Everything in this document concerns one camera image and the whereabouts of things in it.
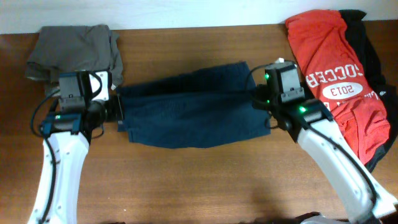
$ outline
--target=folded gray towel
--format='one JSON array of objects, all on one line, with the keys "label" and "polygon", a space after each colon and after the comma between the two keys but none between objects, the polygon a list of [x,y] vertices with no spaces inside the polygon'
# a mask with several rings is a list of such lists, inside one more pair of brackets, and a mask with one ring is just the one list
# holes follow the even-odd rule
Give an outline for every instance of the folded gray towel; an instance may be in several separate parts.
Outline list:
[{"label": "folded gray towel", "polygon": [[118,38],[119,34],[107,25],[43,27],[27,61],[25,76],[53,83],[63,72],[107,70],[112,73],[115,89],[123,82]]}]

